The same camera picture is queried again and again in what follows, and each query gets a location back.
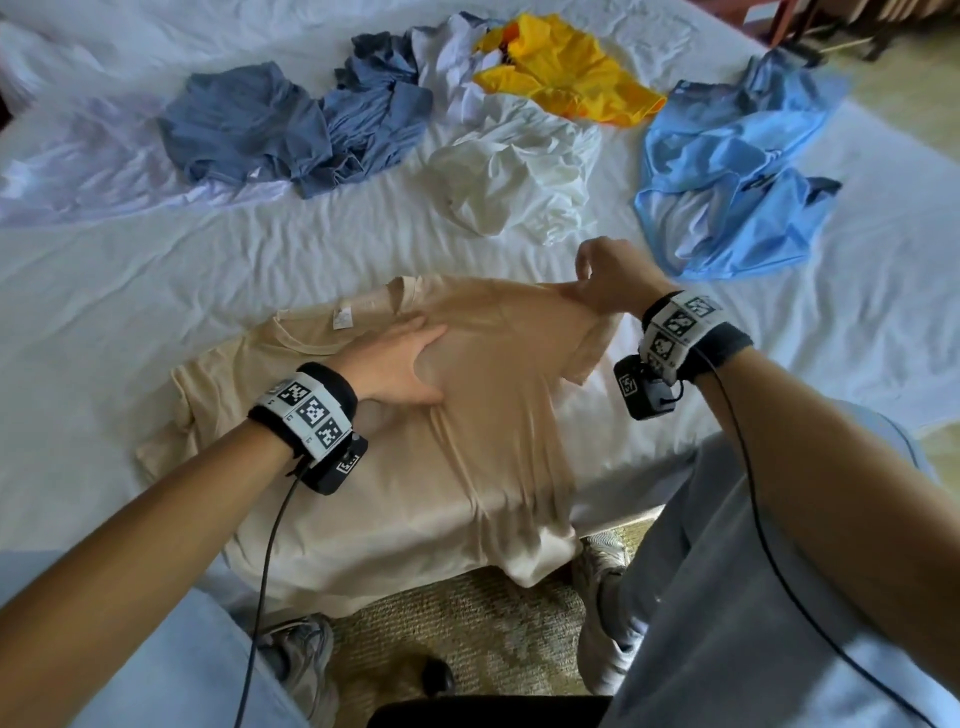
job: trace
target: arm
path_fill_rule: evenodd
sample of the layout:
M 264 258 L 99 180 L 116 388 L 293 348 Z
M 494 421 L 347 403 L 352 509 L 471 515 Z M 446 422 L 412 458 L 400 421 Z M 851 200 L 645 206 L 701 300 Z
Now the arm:
M 444 327 L 423 319 L 327 360 L 357 398 L 436 403 L 414 361 Z M 292 451 L 246 421 L 161 478 L 0 610 L 0 725 L 62 726 L 159 626 Z
M 675 291 L 627 241 L 597 238 L 566 293 L 641 318 Z M 960 508 L 912 464 L 754 349 L 717 374 L 750 453 L 757 498 L 821 573 L 891 640 L 960 694 Z M 724 433 L 717 379 L 694 382 Z

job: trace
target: gray sneaker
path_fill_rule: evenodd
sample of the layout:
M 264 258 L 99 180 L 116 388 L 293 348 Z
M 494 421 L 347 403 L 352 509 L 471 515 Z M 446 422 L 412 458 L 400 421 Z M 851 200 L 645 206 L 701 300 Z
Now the gray sneaker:
M 577 668 L 594 695 L 613 695 L 634 662 L 637 645 L 617 644 L 604 631 L 598 596 L 605 578 L 618 578 L 627 568 L 627 549 L 615 531 L 582 540 L 583 553 L 573 569 L 573 588 L 584 601 L 587 615 L 577 640 Z
M 333 654 L 333 627 L 323 618 L 281 622 L 257 648 L 314 728 L 333 728 L 340 707 L 337 686 L 326 674 Z

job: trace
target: yellow shirt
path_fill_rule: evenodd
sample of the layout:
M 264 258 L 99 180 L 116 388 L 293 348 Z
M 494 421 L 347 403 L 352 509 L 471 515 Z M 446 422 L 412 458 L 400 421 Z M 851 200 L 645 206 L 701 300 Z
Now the yellow shirt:
M 619 127 L 640 123 L 666 103 L 601 51 L 594 36 L 567 25 L 558 15 L 523 13 L 487 33 L 477 49 L 489 53 L 504 46 L 510 64 L 473 77 L 488 93 L 526 96 L 558 116 Z

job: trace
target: hand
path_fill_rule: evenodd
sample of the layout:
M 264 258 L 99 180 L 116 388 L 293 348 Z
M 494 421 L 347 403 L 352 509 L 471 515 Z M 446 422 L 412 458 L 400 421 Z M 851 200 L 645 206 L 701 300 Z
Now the hand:
M 638 319 L 668 293 L 679 291 L 650 255 L 629 240 L 595 237 L 577 251 L 577 280 L 561 293 L 600 314 L 632 313 Z
M 387 404 L 440 404 L 444 393 L 420 381 L 414 362 L 427 346 L 446 333 L 446 324 L 424 327 L 425 316 L 385 331 L 357 337 L 325 366 L 346 379 L 359 400 Z

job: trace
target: lavender cloth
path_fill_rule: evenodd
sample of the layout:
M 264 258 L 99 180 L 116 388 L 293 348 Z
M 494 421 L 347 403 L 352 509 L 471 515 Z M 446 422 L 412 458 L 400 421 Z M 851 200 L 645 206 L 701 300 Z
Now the lavender cloth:
M 192 183 L 291 180 L 304 198 L 399 164 L 423 136 L 433 94 L 417 86 L 408 39 L 357 36 L 319 101 L 276 63 L 194 74 L 157 124 Z

